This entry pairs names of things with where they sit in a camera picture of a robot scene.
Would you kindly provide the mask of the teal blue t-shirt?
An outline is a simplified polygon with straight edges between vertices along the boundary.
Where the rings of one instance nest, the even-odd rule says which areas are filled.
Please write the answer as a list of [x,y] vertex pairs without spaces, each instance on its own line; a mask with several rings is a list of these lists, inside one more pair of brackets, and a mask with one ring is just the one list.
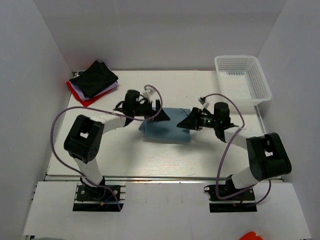
[[191,141],[189,129],[177,127],[177,124],[184,120],[190,113],[189,108],[164,107],[163,111],[170,120],[166,121],[146,121],[142,122],[138,130],[143,132],[147,141],[184,144]]

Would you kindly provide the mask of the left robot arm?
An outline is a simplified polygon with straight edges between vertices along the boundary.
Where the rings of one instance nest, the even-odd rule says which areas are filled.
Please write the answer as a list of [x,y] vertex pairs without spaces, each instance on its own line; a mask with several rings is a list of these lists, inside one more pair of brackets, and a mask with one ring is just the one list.
[[128,90],[113,112],[96,117],[78,115],[64,141],[64,149],[74,158],[81,172],[82,185],[96,200],[103,198],[106,193],[105,178],[96,160],[102,136],[128,126],[137,120],[136,117],[144,117],[143,121],[147,122],[170,120],[163,110],[162,96],[155,87],[146,85],[143,93]]

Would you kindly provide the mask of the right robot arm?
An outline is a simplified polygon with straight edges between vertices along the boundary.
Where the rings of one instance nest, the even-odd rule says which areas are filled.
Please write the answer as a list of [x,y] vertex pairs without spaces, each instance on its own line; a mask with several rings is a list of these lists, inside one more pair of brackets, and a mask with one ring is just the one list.
[[216,137],[247,151],[249,166],[230,175],[223,188],[216,189],[218,199],[238,199],[247,188],[270,178],[287,175],[292,165],[280,136],[275,133],[257,135],[231,122],[227,103],[214,104],[213,112],[194,107],[177,127],[187,130],[214,129]]

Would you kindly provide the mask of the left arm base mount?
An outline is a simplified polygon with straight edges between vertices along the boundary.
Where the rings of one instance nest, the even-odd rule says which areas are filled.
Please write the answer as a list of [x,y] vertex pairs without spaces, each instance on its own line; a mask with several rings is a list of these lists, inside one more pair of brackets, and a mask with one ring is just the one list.
[[116,196],[119,206],[113,194],[105,189],[78,184],[75,191],[73,212],[120,212],[125,203],[126,187],[124,185],[109,185]]

